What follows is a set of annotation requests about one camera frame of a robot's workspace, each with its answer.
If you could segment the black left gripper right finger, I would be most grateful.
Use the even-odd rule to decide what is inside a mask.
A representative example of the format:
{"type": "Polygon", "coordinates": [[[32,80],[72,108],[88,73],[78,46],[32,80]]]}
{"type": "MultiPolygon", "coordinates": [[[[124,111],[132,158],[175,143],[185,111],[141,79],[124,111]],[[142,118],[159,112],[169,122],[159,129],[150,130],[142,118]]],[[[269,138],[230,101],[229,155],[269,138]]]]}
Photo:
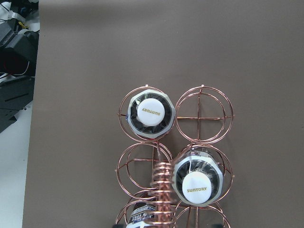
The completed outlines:
{"type": "Polygon", "coordinates": [[[223,224],[212,224],[211,228],[223,228],[223,224]]]}

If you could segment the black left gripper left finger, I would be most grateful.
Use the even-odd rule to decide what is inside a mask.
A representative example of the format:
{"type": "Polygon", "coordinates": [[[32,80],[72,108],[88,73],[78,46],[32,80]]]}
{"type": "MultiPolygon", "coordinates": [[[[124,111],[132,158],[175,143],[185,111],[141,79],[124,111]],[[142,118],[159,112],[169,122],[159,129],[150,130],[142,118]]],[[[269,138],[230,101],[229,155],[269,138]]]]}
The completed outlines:
{"type": "Polygon", "coordinates": [[[113,224],[112,228],[124,228],[124,224],[113,224]]]}

